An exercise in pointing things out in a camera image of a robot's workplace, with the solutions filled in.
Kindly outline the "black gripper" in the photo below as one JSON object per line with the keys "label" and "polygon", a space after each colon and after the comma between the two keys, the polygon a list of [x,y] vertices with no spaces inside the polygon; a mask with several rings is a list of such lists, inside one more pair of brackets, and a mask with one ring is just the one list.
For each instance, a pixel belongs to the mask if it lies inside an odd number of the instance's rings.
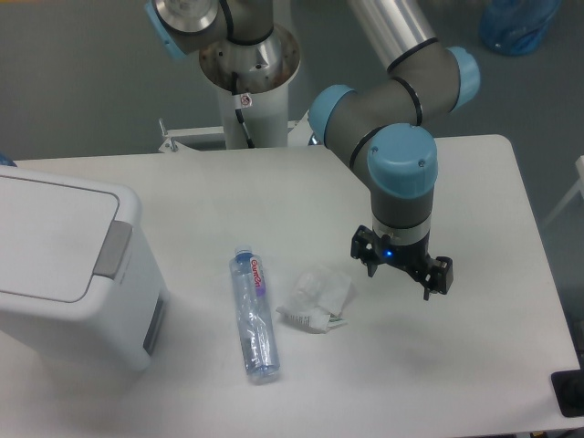
{"label": "black gripper", "polygon": [[423,286],[423,300],[428,301],[432,294],[446,295],[454,281],[453,259],[430,257],[429,235],[410,245],[393,245],[388,237],[379,238],[360,225],[351,238],[350,256],[367,267],[368,277],[373,277],[380,265],[395,267],[415,277]]}

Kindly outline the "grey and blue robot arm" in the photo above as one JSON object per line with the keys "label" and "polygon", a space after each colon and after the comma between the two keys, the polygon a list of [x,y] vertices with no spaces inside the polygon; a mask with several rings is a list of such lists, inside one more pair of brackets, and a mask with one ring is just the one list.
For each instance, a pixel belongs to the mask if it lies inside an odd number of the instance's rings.
{"label": "grey and blue robot arm", "polygon": [[[392,266],[426,295],[446,294],[453,262],[428,252],[438,158],[423,124],[471,100],[479,68],[464,49],[441,45],[414,1],[353,1],[350,8],[389,78],[366,93],[331,86],[308,110],[316,139],[370,191],[372,225],[357,229],[350,254],[370,273]],[[223,96],[228,148],[287,143],[287,84],[300,55],[275,22],[272,2],[150,1],[145,11],[173,57],[198,54]]]}

